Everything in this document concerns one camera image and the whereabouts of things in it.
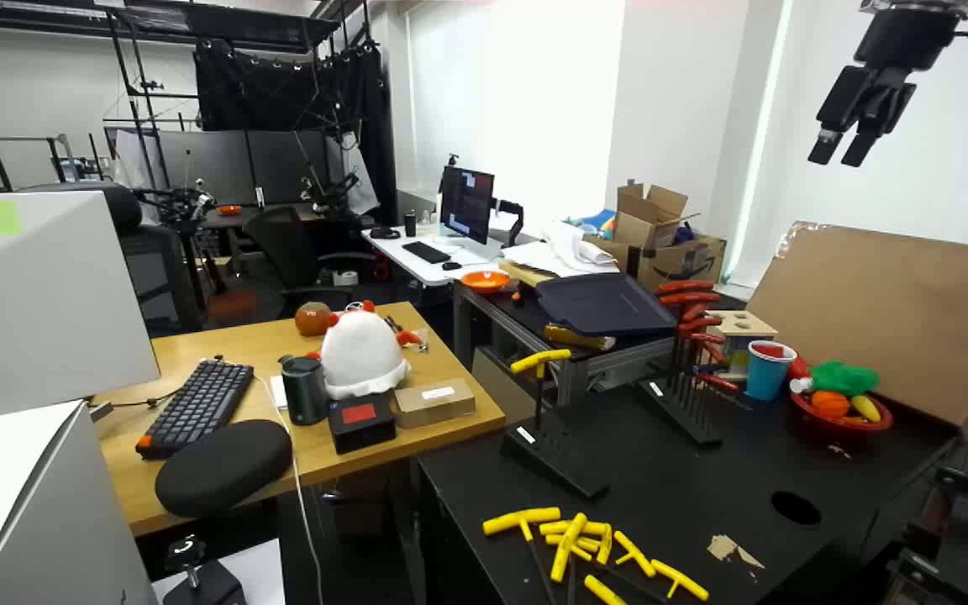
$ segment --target computer monitor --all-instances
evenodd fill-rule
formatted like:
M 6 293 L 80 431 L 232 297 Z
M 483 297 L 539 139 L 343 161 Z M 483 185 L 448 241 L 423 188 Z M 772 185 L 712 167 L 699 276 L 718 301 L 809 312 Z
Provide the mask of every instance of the computer monitor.
M 440 188 L 440 222 L 449 234 L 489 245 L 494 175 L 448 164 Z
M 158 376 L 101 191 L 0 197 L 0 415 Z

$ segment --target cable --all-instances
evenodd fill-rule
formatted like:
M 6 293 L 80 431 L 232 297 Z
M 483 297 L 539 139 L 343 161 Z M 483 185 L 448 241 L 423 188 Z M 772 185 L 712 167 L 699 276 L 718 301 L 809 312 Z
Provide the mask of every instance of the cable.
M 293 487 L 296 487 L 296 511 L 304 514 L 306 546 L 310 546 L 310 555 L 314 555 L 316 605 L 322 605 L 322 563 L 321 563 L 321 553 L 316 553 L 310 506 L 306 506 L 306 487 L 304 487 L 304 471 L 296 469 L 296 458 L 289 458 L 289 471 L 293 471 Z

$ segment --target chair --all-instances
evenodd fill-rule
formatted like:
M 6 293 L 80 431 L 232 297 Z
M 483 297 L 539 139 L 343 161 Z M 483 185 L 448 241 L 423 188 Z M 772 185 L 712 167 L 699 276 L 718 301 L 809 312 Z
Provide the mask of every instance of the chair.
M 261 208 L 247 222 L 247 236 L 259 245 L 281 283 L 281 316 L 306 301 L 343 306 L 351 301 L 393 301 L 393 283 L 378 272 L 372 251 L 358 251 L 346 222 L 304 222 L 296 208 Z M 358 285 L 335 285 L 343 272 L 358 272 Z
M 147 332 L 201 331 L 206 310 L 196 297 L 181 240 L 166 225 L 137 225 L 118 240 Z

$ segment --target black tabletop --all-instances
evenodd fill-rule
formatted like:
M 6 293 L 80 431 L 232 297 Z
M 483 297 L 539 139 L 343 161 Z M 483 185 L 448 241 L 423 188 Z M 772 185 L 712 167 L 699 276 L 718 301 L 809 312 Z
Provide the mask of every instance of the black tabletop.
M 706 398 L 706 409 L 723 434 L 718 450 L 695 450 L 641 405 L 639 392 L 561 409 L 565 443 L 579 448 L 586 471 L 613 487 L 594 506 L 512 462 L 500 439 L 429 455 L 421 469 L 505 603 L 546 597 L 526 581 L 535 576 L 526 543 L 483 539 L 481 522 L 539 506 L 559 506 L 565 518 L 586 511 L 615 522 L 648 555 L 699 578 L 712 603 L 761 603 L 831 543 L 859 535 L 877 506 L 924 473 L 954 442 L 939 422 L 899 415 L 889 439 L 838 450 L 808 439 L 788 405 L 745 408 Z M 817 514 L 788 518 L 791 493 L 809 500 Z M 712 535 L 737 539 L 765 571 L 712 563 L 706 555 Z

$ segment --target cardboard sheet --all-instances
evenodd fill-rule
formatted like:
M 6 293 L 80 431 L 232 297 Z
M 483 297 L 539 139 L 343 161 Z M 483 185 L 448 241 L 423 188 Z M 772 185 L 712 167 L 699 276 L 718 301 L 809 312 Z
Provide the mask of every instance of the cardboard sheet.
M 750 310 L 812 362 L 880 374 L 880 394 L 968 431 L 968 245 L 796 225 Z

